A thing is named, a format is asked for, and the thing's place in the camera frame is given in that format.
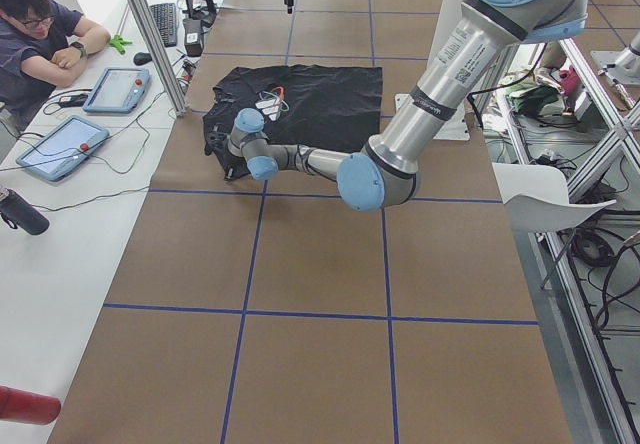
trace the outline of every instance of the black bottle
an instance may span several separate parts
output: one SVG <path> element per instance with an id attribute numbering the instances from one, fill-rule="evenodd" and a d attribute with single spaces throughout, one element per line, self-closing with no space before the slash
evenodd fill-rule
<path id="1" fill-rule="evenodd" d="M 21 227 L 35 236 L 49 228 L 49 221 L 12 189 L 0 186 L 0 217 L 12 229 Z"/>

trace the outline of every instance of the black keyboard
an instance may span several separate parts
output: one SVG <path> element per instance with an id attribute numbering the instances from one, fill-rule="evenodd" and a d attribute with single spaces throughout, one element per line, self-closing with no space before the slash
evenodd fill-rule
<path id="1" fill-rule="evenodd" d="M 164 47 L 178 45 L 178 9 L 173 2 L 151 4 L 151 15 L 156 23 Z"/>

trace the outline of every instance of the blue tablet device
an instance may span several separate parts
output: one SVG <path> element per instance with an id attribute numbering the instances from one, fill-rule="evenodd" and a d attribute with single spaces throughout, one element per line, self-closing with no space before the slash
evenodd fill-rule
<path id="1" fill-rule="evenodd" d="M 108 67 L 82 106 L 85 112 L 127 114 L 138 105 L 149 84 L 147 69 Z"/>
<path id="2" fill-rule="evenodd" d="M 71 116 L 16 159 L 25 170 L 59 181 L 84 162 L 109 137 L 105 128 Z"/>

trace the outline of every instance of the red cylinder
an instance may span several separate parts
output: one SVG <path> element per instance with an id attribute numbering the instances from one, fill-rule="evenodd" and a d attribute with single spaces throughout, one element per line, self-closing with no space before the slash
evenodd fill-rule
<path id="1" fill-rule="evenodd" d="M 0 419 L 25 424 L 49 424 L 58 417 L 62 404 L 43 396 L 0 386 Z"/>

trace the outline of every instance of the computer mouse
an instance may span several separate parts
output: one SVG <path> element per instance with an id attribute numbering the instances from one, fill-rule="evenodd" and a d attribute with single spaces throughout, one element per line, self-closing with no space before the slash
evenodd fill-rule
<path id="1" fill-rule="evenodd" d="M 151 54 L 148 52 L 139 52 L 135 56 L 133 56 L 133 63 L 136 66 L 142 66 L 147 62 L 151 62 Z"/>

